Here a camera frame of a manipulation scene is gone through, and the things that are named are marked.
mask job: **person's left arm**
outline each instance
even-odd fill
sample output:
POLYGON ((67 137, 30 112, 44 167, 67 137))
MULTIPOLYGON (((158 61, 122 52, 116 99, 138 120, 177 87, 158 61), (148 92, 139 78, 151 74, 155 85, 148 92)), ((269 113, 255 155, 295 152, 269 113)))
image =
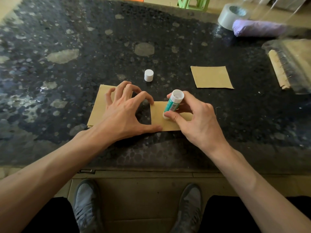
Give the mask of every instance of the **person's left arm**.
POLYGON ((79 132, 59 149, 1 180, 0 232, 22 231, 68 180, 115 141, 161 131, 160 126, 137 121, 135 112, 144 99, 154 103, 139 87, 122 82, 106 94, 106 112, 97 125, 79 132), (137 96, 131 98, 133 91, 137 96))

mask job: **person's left hand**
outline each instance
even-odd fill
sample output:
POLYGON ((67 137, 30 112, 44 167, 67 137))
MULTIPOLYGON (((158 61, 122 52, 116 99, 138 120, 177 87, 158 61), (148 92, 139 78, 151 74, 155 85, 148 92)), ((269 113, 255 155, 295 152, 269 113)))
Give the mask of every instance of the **person's left hand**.
POLYGON ((110 143, 118 140, 133 137, 143 133, 154 133, 162 130, 159 125, 145 125, 138 122, 135 113, 141 102, 145 99, 152 105, 153 98, 147 92, 142 91, 138 86, 131 82, 123 81, 117 88, 111 88, 106 93, 107 107, 101 121, 87 130, 92 139, 108 139, 110 143), (114 101, 111 93, 115 91, 114 101))

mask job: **purple pouch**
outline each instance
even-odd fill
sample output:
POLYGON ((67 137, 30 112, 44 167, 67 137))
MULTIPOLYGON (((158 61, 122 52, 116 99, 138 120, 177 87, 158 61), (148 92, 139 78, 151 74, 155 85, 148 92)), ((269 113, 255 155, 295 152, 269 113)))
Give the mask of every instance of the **purple pouch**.
POLYGON ((238 19, 233 23, 237 37, 278 37, 286 31, 286 25, 268 21, 238 19))

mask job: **black stone tabletop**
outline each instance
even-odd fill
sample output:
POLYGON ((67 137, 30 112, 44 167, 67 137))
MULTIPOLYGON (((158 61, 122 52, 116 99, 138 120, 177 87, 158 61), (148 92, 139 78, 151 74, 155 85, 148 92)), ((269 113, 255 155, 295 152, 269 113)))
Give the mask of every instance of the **black stone tabletop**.
MULTIPOLYGON (((166 100, 214 106, 230 144, 261 173, 311 170, 311 99, 283 91, 262 49, 217 16, 119 0, 23 0, 0 25, 0 165, 25 166, 86 124, 101 84, 129 80, 166 100), (190 66, 226 66, 234 89, 197 89, 190 66), (152 82, 144 71, 152 69, 152 82)), ((150 106, 137 111, 150 124, 150 106)), ((86 168, 215 171, 180 131, 118 141, 86 168)))

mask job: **pant leg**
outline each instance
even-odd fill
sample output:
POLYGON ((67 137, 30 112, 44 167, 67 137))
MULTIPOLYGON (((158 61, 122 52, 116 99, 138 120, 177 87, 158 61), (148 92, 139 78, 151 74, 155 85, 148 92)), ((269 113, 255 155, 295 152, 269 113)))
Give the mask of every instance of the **pant leg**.
MULTIPOLYGON (((287 198, 311 219, 311 197, 287 198)), ((260 232, 253 217, 239 197, 213 195, 207 202, 198 233, 260 232)))
POLYGON ((80 231, 70 202, 64 197, 58 197, 50 199, 22 232, 80 231))

